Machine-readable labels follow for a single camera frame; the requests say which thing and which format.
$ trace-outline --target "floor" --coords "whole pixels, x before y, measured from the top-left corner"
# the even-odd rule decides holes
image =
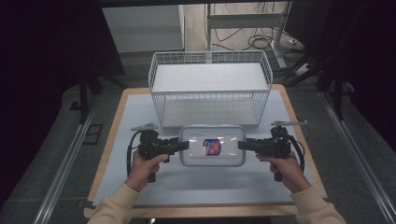
[[[257,8],[272,11],[273,6],[268,4],[226,4],[217,5],[216,11],[223,13],[252,12]],[[280,11],[281,4],[274,6],[274,11]],[[204,12],[205,7],[185,6],[186,15],[186,51],[205,50]],[[217,30],[219,39],[227,38],[237,30]],[[213,43],[223,47],[213,46],[213,49],[245,49],[248,39],[254,34],[271,36],[276,31],[271,29],[244,29],[224,41],[216,40],[216,33],[212,33]],[[282,43],[288,52],[286,63],[293,66],[302,54],[299,52],[301,44],[292,45],[290,37],[283,35]],[[274,83],[283,84],[286,79],[294,78],[289,70],[280,71],[274,54],[265,49],[268,60],[274,70]],[[121,54],[122,63],[126,72],[120,80],[132,87],[147,87],[147,73],[150,56],[140,54]],[[332,120],[320,92],[316,90],[315,82],[319,74],[312,76],[294,87],[288,87],[287,92],[297,117],[308,120],[309,126],[303,129],[305,139],[310,147],[316,162],[318,172],[327,190],[329,198],[347,223],[389,223],[381,212],[376,201],[375,192],[370,183],[364,178],[363,171],[356,163],[356,158],[348,149],[343,135],[340,134],[336,122]],[[49,210],[45,220],[36,223],[86,223],[83,209],[90,206],[87,202],[97,166],[99,164],[106,137],[110,131],[122,89],[101,78],[104,91],[100,95],[90,95],[92,106],[92,133],[99,128],[99,135],[86,134],[82,139],[78,153],[70,167],[64,184],[58,188],[59,195],[55,195],[54,206]],[[325,92],[331,97],[332,89]],[[73,87],[64,93],[63,108],[46,141],[37,153],[34,162],[26,171],[11,197],[6,202],[0,214],[0,223],[32,223],[37,216],[52,180],[56,177],[64,156],[67,155],[71,144],[79,132],[79,111],[70,110],[73,102],[78,102],[79,92]],[[360,115],[348,96],[343,97],[343,124],[359,147],[359,152],[367,161],[375,174],[377,183],[389,196],[391,202],[396,201],[396,178],[393,171],[396,169],[396,155],[385,143],[374,128]],[[142,223],[143,220],[133,219],[132,223]],[[272,217],[272,223],[296,223],[294,217]]]

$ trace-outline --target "gray floor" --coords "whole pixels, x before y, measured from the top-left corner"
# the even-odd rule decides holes
[[[267,55],[273,70],[277,71],[274,55],[271,51],[267,51]],[[296,54],[290,57],[297,60],[299,56],[301,55]],[[133,87],[147,87],[149,57],[143,54],[121,54],[121,58],[126,77],[119,79]],[[283,72],[275,72],[274,83],[282,84],[286,75]],[[303,128],[303,131],[328,192],[327,200],[334,203],[347,223],[388,223],[315,88],[317,78],[313,76],[295,87],[287,88],[287,92],[297,117],[309,122],[309,131],[306,128]],[[93,97],[99,99],[91,122],[91,124],[103,125],[99,141],[90,145],[94,141],[92,136],[87,135],[84,138],[86,144],[79,149],[49,223],[88,221],[83,216],[83,209],[84,206],[89,205],[88,194],[122,94],[120,87],[105,79],[101,79],[101,82],[104,86],[103,93],[90,96],[90,99]],[[22,224],[32,223],[34,220],[64,154],[78,131],[79,112],[69,110],[70,105],[78,101],[78,97],[77,87],[64,93],[63,107],[58,118],[35,160],[5,203],[0,214],[0,223]],[[396,170],[396,154],[350,103],[348,96],[343,97],[342,110],[345,124],[362,154],[389,197],[396,202],[396,177],[393,173]],[[296,223],[294,217],[273,217],[272,220],[273,223]]]

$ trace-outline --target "dark background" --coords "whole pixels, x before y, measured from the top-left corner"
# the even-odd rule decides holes
[[[346,29],[354,3],[332,1],[327,16],[310,15],[313,18],[304,21],[305,28],[299,28],[300,34],[315,36],[319,41],[313,46],[309,43],[316,40],[305,42],[318,62],[331,54]],[[55,121],[63,92],[78,84],[80,76],[90,74],[93,68],[112,75],[123,75],[123,70],[101,8],[9,1],[0,4],[3,204]],[[338,65],[343,68],[343,80],[355,89],[352,102],[395,150],[391,129],[396,125],[392,77],[395,1],[369,4],[370,10],[348,39]],[[319,18],[323,29],[318,25]]]

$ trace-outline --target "metal rail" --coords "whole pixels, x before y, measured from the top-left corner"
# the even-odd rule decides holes
[[[53,209],[58,201],[58,198],[61,194],[62,189],[64,188],[64,183],[70,173],[70,169],[73,166],[74,160],[78,154],[79,148],[82,144],[82,140],[84,139],[85,133],[90,126],[94,111],[96,109],[97,103],[99,101],[99,96],[94,95],[92,97],[91,106],[89,109],[89,114],[85,119],[84,123],[80,124],[78,127],[78,131],[64,156],[64,159],[59,166],[59,169],[52,180],[51,185],[49,186],[49,190],[47,191],[46,196],[44,197],[43,203],[38,209],[37,214],[35,215],[35,220],[33,223],[48,223],[50,220],[50,216],[52,215]]]
[[[334,111],[332,110],[332,101],[329,95],[320,91],[319,96],[322,98],[327,112],[332,118],[332,122],[334,123],[335,128],[339,131],[341,138],[346,144],[346,148],[349,151],[353,161],[356,163],[356,166],[361,172],[361,176],[366,182],[367,187],[372,192],[375,201],[379,206],[379,209],[381,210],[382,214],[384,215],[385,219],[389,224],[395,224],[396,210],[391,198],[388,196],[388,194],[384,190],[384,187],[376,178],[373,170],[370,168],[367,160],[364,158],[363,154],[359,150],[357,143],[353,139],[345,123],[339,120],[338,117],[335,115]]]

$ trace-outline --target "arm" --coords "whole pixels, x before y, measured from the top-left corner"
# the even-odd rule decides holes
[[[132,207],[142,190],[149,183],[149,174],[160,170],[160,162],[166,161],[167,155],[161,155],[145,161],[137,151],[134,152],[131,173],[116,193],[104,198],[95,208],[93,223],[129,223],[132,218]]]
[[[296,216],[300,224],[339,224],[346,223],[341,215],[335,210],[332,203],[326,203],[318,192],[305,178],[293,152],[287,158],[277,159],[257,154],[260,161],[271,163],[271,172],[283,175],[282,182],[291,191],[291,198],[299,211]]]

